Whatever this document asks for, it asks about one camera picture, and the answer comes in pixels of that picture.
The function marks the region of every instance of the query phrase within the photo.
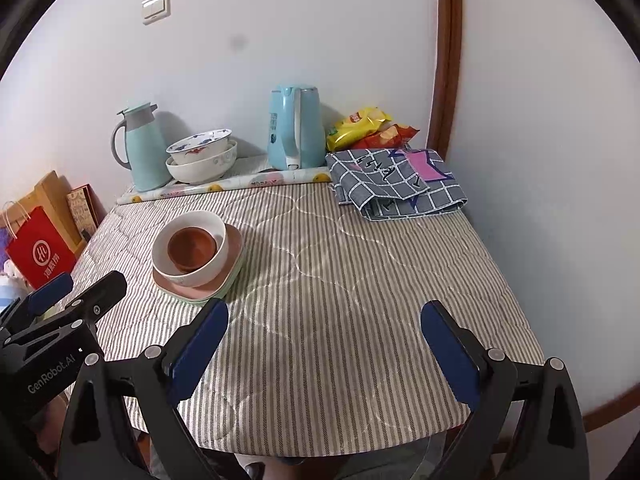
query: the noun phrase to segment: blue electric kettle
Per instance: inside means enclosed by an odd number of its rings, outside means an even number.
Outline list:
[[[324,166],[326,143],[315,86],[278,86],[269,106],[269,163],[276,170]]]
[[[166,143],[154,117],[158,105],[145,103],[119,112],[124,119],[111,135],[111,153],[117,163],[131,170],[133,184],[138,191],[149,191],[167,184],[172,176],[166,168],[169,157]],[[120,160],[116,152],[116,133],[124,126],[124,147],[128,162]]]

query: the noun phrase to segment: quilted tablecloth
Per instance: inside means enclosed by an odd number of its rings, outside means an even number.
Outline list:
[[[327,184],[269,187],[117,206],[73,272],[71,296],[110,270],[127,296],[98,324],[107,360],[164,344],[198,308],[151,277],[154,235],[196,209],[240,229],[246,259],[226,296],[228,331],[193,397],[178,406],[203,447],[255,455],[364,452],[462,424],[420,333],[440,300],[486,346],[541,364],[504,278],[461,212],[369,222]],[[132,425],[145,430],[127,398]]]

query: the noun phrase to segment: snack bag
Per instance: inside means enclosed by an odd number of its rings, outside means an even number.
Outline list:
[[[327,132],[326,147],[330,152],[346,150],[354,142],[374,134],[391,116],[379,108],[363,108],[344,118]]]
[[[391,127],[376,134],[365,137],[351,145],[352,150],[361,148],[400,148],[414,137],[420,130],[411,126],[393,124]]]

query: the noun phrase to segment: red shopping bag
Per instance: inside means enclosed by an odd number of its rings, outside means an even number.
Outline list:
[[[41,206],[24,215],[26,220],[17,232],[6,222],[14,239],[5,250],[31,286],[39,288],[62,272],[71,272],[76,257]]]

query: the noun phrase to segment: purple fabric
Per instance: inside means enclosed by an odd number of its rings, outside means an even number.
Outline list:
[[[11,241],[11,235],[6,227],[0,227],[0,272],[2,272],[2,268],[4,267],[5,261],[9,259],[9,256],[4,252],[4,248],[9,245]]]

